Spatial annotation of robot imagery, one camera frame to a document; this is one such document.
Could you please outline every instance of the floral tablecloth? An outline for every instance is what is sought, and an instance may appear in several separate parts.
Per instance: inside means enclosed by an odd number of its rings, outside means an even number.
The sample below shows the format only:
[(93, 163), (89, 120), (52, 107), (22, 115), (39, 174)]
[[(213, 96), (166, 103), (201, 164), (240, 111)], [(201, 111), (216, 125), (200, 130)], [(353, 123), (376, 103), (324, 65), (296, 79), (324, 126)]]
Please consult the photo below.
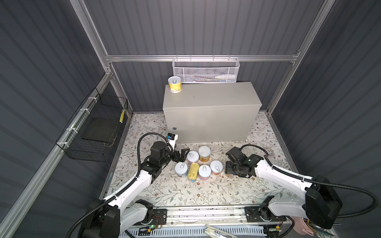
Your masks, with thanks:
[[(120, 155), (108, 194), (122, 186), (137, 171), (136, 146), (141, 135), (147, 132), (157, 132), (165, 135), (167, 126), (163, 113), (134, 114), (128, 130), (126, 141)], [(146, 136), (141, 143), (141, 159), (150, 154), (150, 147), (158, 136)], [(271, 162), (283, 168), (288, 168), (283, 151), (267, 120), (264, 112), (259, 112), (245, 141), (208, 142), (177, 144), (177, 149), (190, 148), (198, 150), (206, 145), (211, 149), (212, 160), (219, 160), (223, 164), (228, 160), (225, 153), (233, 146), (255, 144), (261, 147), (271, 147), (274, 156)], [(246, 155), (256, 153), (262, 155), (261, 150), (247, 147), (242, 150)], [(218, 176), (211, 175), (207, 181), (197, 179), (191, 182), (188, 178), (180, 178), (174, 171), (175, 162), (162, 171), (160, 176), (135, 200), (144, 199), (154, 206), (193, 206), (193, 205), (225, 205), (225, 204), (258, 204), (269, 195), (276, 197), (296, 197), (287, 189), (265, 179), (251, 177), (228, 177), (224, 173)]]

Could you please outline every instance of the white plastic lid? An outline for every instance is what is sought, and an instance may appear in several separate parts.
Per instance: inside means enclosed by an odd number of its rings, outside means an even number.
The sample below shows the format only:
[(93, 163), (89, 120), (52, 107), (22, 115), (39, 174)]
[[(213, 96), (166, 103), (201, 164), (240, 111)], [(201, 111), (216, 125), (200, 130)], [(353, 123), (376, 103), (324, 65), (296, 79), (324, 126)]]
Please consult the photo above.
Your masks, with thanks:
[(222, 167), (222, 163), (218, 160), (213, 160), (211, 163), (210, 163), (210, 168), (212, 169), (212, 171), (214, 173), (219, 173), (222, 171), (223, 167)]
[(200, 158), (199, 154), (197, 153), (197, 151), (189, 151), (188, 155), (187, 155), (187, 160), (189, 160), (190, 162), (196, 162), (198, 159)]
[(202, 157), (208, 157), (210, 155), (210, 148), (207, 146), (202, 146), (199, 148), (199, 154)]
[(181, 78), (178, 77), (178, 76), (172, 76), (172, 77), (169, 77), (169, 79), (168, 79), (168, 83), (170, 83), (170, 84), (178, 84), (178, 83), (181, 83)]
[(184, 162), (178, 162), (174, 170), (177, 174), (185, 174), (188, 171), (188, 166)]
[(201, 177), (209, 177), (210, 175), (212, 174), (212, 170), (210, 169), (210, 167), (208, 165), (201, 165), (200, 168), (199, 168), (199, 175)]

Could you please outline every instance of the yellow can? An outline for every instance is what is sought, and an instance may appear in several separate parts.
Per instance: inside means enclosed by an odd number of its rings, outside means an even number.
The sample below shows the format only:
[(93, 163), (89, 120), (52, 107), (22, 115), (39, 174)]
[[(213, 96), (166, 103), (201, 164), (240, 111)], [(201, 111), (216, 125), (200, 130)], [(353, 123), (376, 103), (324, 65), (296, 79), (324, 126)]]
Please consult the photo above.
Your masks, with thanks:
[(182, 89), (181, 78), (178, 76), (172, 76), (168, 79), (169, 91), (171, 93), (179, 93)]
[(197, 174), (199, 172), (199, 164), (197, 163), (192, 163), (190, 165), (190, 169), (189, 169), (189, 172), (188, 172), (188, 178), (194, 182), (196, 181), (196, 178), (197, 178)]

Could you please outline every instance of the wire basket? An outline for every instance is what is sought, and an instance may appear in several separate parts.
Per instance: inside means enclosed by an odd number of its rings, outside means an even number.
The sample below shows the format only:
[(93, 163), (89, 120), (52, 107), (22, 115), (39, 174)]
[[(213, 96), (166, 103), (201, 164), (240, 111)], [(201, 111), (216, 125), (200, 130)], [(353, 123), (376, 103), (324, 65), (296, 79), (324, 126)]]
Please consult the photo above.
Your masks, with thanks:
[[(115, 150), (113, 149), (118, 146), (115, 141), (119, 140), (117, 137), (121, 135), (120, 130), (123, 130), (121, 125), (125, 125), (120, 121), (126, 121), (121, 120), (121, 116), (127, 113), (127, 105), (126, 98), (98, 94), (88, 108), (82, 109), (83, 113), (75, 126), (66, 129), (70, 130), (66, 141), (57, 142), (57, 145), (71, 159), (107, 162), (108, 159), (114, 157)], [(111, 125), (107, 139), (84, 138), (88, 129), (91, 127), (94, 129), (94, 123), (102, 126), (104, 122), (108, 123), (109, 129)]]
[(239, 70), (238, 58), (195, 61), (173, 58), (173, 76), (181, 78), (181, 83), (234, 83)]

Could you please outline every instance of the can label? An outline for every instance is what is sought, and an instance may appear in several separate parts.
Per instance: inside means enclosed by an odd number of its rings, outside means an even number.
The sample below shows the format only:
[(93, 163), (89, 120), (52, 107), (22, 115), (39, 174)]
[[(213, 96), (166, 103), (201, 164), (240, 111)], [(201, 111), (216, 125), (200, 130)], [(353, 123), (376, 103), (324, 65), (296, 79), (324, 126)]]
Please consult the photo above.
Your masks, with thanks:
[(169, 84), (169, 90), (173, 93), (180, 92), (181, 91), (181, 83), (176, 83), (176, 84), (170, 83)]

